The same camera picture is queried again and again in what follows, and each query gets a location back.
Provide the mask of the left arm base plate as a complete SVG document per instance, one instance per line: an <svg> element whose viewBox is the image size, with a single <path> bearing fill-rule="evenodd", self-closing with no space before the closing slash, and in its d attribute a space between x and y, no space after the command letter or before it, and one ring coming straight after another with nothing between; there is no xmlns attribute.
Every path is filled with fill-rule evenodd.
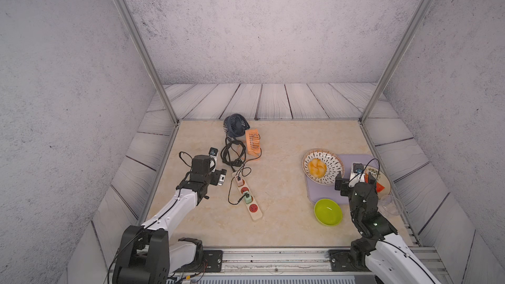
<svg viewBox="0 0 505 284"><path fill-rule="evenodd" d="M204 250L197 253L195 260L170 273L220 273L222 271L223 251Z"/></svg>

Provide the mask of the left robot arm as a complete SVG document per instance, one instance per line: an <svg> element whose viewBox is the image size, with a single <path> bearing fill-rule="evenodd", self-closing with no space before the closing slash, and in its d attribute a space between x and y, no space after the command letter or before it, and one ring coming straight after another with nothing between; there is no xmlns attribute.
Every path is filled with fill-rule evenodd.
<svg viewBox="0 0 505 284"><path fill-rule="evenodd" d="M209 185L222 185L227 170L218 170L218 150L192 158L189 172L174 197L151 219L126 228L109 266L107 283L166 283L177 272L200 273L206 268L202 241L170 238L184 218L206 199Z"/></svg>

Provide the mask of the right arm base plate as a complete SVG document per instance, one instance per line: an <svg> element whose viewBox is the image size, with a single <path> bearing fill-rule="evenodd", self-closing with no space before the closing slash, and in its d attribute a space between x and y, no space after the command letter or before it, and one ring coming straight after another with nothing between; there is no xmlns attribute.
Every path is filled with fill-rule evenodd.
<svg viewBox="0 0 505 284"><path fill-rule="evenodd" d="M332 272L369 272L366 267L366 255L354 249L329 250L329 260Z"/></svg>

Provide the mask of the white red power strip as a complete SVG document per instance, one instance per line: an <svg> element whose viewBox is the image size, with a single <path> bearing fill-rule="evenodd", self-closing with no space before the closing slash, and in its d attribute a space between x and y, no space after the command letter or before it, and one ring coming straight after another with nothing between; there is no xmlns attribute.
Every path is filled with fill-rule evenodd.
<svg viewBox="0 0 505 284"><path fill-rule="evenodd" d="M245 204L251 219L253 221L260 220L263 217L263 214L248 183L239 176L234 177L233 182L238 189L238 192L241 193L241 202Z"/></svg>

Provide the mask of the pink USB charger plug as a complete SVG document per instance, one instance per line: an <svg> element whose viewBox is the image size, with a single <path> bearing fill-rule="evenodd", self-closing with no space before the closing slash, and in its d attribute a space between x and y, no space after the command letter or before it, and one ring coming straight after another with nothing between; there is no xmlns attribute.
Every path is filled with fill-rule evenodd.
<svg viewBox="0 0 505 284"><path fill-rule="evenodd" d="M238 176L238 177L236 177L235 182L236 182L236 184L237 184L237 186L238 186L238 187L241 187L241 186L243 186L243 185L244 185L244 181L243 181L243 180L242 180L242 178L241 178L241 177L239 177L239 176Z"/></svg>

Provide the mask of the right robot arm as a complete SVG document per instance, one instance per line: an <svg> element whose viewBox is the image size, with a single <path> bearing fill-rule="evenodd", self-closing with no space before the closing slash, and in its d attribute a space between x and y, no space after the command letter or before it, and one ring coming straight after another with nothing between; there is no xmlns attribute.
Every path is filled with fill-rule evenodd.
<svg viewBox="0 0 505 284"><path fill-rule="evenodd" d="M439 283L412 252L397 229L378 210L377 180L361 173L350 180L338 174L335 190L349 199L351 220L361 238L332 259L343 268L374 274L377 283Z"/></svg>

